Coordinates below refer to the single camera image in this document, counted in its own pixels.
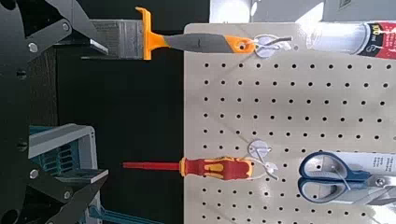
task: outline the blue scissors handle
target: blue scissors handle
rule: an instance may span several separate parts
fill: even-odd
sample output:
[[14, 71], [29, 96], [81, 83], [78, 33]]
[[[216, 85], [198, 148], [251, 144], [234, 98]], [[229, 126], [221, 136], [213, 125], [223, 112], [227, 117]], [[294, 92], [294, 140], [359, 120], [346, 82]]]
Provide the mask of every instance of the blue scissors handle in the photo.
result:
[[347, 164], [342, 161], [339, 157], [337, 157], [335, 154], [331, 153], [331, 152], [314, 152], [310, 155], [308, 155], [307, 157], [305, 157], [305, 159], [302, 161], [301, 165], [300, 165], [300, 175], [306, 179], [316, 179], [316, 180], [330, 180], [330, 181], [338, 181], [340, 179], [342, 179], [341, 176], [339, 177], [329, 177], [329, 176], [319, 176], [319, 175], [315, 175], [312, 176], [311, 174], [309, 174], [306, 170], [305, 170], [305, 166], [315, 157], [320, 157], [320, 156], [326, 156], [326, 157], [330, 157], [333, 161], [336, 161], [338, 163], [338, 165], [340, 165], [345, 171], [346, 171], [346, 176], [344, 177], [345, 181], [366, 181], [371, 174], [365, 171], [352, 171]]
[[[329, 194], [324, 197], [320, 197], [319, 195], [309, 194], [306, 191], [306, 188], [310, 185], [319, 185], [322, 188], [329, 188]], [[365, 189], [367, 188], [367, 182], [348, 182], [348, 185], [351, 189]], [[301, 195], [307, 199], [311, 203], [329, 203], [341, 195], [343, 195], [347, 190], [347, 186], [343, 181], [339, 180], [315, 180], [315, 179], [307, 179], [301, 177], [298, 180], [298, 189]]]

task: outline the orange handle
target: orange handle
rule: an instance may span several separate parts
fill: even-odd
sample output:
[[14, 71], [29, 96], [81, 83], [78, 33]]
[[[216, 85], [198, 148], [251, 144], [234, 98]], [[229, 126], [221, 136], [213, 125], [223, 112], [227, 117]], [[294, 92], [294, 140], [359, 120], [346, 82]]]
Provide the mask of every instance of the orange handle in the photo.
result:
[[207, 175], [222, 180], [246, 179], [251, 177], [253, 167], [251, 161], [242, 158], [220, 157], [213, 160], [199, 159], [180, 161], [180, 173], [185, 175]]
[[232, 35], [225, 35], [224, 37], [234, 53], [252, 53], [256, 48], [256, 45], [250, 38]]

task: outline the screwdriver handle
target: screwdriver handle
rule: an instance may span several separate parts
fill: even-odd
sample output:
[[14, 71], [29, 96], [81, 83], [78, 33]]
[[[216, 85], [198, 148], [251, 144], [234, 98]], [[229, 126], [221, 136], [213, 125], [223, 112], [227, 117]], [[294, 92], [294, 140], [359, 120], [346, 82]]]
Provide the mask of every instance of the screwdriver handle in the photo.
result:
[[251, 177], [253, 166], [251, 161], [235, 157], [219, 157], [215, 159], [199, 159], [180, 161], [180, 174], [207, 175], [222, 180], [246, 179]]

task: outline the black background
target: black background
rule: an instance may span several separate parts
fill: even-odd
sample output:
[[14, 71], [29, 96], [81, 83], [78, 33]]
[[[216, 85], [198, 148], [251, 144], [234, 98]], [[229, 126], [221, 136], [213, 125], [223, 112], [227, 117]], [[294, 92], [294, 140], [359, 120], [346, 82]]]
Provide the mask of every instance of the black background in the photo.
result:
[[[152, 29], [181, 34], [208, 22], [209, 1], [81, 0], [92, 19], [152, 14]], [[183, 223], [183, 179], [177, 172], [123, 170], [123, 161], [179, 161], [183, 156], [183, 53], [156, 49], [152, 61], [82, 61], [81, 49], [57, 49], [60, 124], [96, 130], [98, 165], [109, 170], [101, 189], [108, 210]]]

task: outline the tube label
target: tube label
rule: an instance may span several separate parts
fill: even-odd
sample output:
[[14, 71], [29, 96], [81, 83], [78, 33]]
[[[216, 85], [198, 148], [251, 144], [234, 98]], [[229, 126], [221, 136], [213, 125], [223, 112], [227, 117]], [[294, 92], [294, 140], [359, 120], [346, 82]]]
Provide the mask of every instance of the tube label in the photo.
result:
[[366, 27], [369, 39], [358, 55], [396, 59], [396, 23], [373, 22]]

